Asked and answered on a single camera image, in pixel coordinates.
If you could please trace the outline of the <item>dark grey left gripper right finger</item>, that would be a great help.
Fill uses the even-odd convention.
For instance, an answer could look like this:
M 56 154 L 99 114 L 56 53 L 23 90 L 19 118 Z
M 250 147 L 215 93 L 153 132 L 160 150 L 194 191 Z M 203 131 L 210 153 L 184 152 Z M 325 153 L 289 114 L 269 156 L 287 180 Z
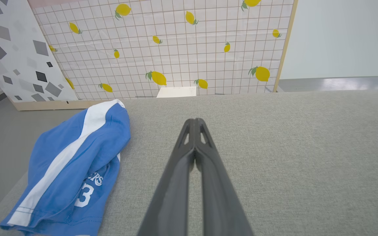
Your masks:
M 195 119 L 195 161 L 201 172 L 205 236 L 252 236 L 237 193 L 201 118 Z

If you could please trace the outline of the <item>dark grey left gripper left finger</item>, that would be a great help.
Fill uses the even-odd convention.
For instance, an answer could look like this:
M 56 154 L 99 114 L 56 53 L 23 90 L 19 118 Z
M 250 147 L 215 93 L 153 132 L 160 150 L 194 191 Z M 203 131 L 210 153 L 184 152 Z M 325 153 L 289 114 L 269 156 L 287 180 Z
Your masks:
M 139 236 L 186 236 L 188 232 L 189 175 L 195 162 L 195 120 L 183 124 Z

